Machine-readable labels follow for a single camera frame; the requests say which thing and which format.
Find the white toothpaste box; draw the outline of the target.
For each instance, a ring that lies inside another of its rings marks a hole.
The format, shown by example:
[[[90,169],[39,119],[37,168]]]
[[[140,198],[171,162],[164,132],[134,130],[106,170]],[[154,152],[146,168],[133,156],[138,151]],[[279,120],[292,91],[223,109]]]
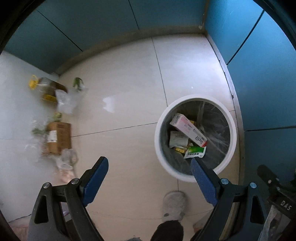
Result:
[[[176,113],[171,120],[170,125],[185,134],[199,147],[205,147],[207,145],[207,138],[183,114]]]

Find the clear plastic wrapper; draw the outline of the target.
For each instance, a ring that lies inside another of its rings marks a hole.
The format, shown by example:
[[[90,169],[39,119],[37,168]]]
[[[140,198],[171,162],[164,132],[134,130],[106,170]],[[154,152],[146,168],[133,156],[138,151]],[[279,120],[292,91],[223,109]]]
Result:
[[[271,206],[258,241],[280,240],[291,219],[280,212],[274,205]]]

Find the clear plastic bag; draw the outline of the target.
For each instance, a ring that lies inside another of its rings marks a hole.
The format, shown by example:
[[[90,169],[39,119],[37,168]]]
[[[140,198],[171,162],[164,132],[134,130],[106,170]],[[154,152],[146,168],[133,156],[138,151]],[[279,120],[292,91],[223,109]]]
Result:
[[[75,89],[70,89],[68,92],[64,90],[56,90],[55,95],[57,98],[57,112],[63,114],[74,114],[74,110],[82,99],[82,92]]]

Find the green white packet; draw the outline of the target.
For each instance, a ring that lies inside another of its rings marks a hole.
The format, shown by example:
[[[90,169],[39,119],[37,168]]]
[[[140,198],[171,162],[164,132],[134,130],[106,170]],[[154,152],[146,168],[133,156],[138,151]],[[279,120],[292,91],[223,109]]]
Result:
[[[203,156],[205,155],[206,152],[206,147],[199,147],[199,146],[190,146],[184,155],[185,159],[188,158],[203,158]]]

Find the blue kitchen cabinet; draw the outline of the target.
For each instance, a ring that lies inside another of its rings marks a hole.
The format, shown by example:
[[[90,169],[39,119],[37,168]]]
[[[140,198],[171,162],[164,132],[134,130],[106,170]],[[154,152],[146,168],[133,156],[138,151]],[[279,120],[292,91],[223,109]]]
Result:
[[[295,168],[294,1],[5,1],[1,49],[46,72],[64,73],[109,48],[147,37],[202,34],[230,66],[250,176],[266,164]]]

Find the white trash bin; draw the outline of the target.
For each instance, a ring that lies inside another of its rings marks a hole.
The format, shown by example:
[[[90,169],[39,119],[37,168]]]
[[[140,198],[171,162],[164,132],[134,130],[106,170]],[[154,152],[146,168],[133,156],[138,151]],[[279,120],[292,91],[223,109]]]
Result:
[[[154,134],[159,162],[174,178],[194,183],[190,163],[197,158],[220,174],[236,149],[236,124],[217,99],[201,94],[183,96],[161,114]]]

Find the white paper packet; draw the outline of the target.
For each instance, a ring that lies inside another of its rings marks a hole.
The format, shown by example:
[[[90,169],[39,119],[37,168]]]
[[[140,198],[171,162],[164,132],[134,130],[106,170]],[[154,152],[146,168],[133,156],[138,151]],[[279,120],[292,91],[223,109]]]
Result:
[[[186,147],[188,145],[189,138],[179,131],[171,131],[169,139],[169,147]]]

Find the left grey slipper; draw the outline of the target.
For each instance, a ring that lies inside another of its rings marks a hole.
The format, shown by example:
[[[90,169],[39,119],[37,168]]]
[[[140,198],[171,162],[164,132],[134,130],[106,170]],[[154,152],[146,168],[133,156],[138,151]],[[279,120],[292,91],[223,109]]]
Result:
[[[179,221],[185,216],[187,197],[184,192],[171,191],[163,198],[162,221]]]

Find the yellow snack packet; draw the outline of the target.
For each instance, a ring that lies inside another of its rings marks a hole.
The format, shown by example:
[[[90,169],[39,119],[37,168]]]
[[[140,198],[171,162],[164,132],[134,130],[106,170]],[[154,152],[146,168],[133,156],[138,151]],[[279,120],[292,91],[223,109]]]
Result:
[[[186,147],[174,147],[174,150],[178,153],[185,154],[187,151]]]

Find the green vegetable scrap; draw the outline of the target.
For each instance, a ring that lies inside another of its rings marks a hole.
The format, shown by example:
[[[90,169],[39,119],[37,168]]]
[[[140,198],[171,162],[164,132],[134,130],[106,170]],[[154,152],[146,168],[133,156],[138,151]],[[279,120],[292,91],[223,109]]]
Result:
[[[84,89],[83,80],[79,77],[75,77],[73,80],[73,88],[75,88],[76,91],[82,91]]]

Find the brown cardboard box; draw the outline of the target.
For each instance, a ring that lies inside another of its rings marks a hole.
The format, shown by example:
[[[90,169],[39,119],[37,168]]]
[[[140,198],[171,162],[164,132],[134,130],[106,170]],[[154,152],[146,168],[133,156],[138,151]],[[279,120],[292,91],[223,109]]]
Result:
[[[47,125],[44,154],[60,155],[64,149],[71,149],[71,124],[51,122]]]

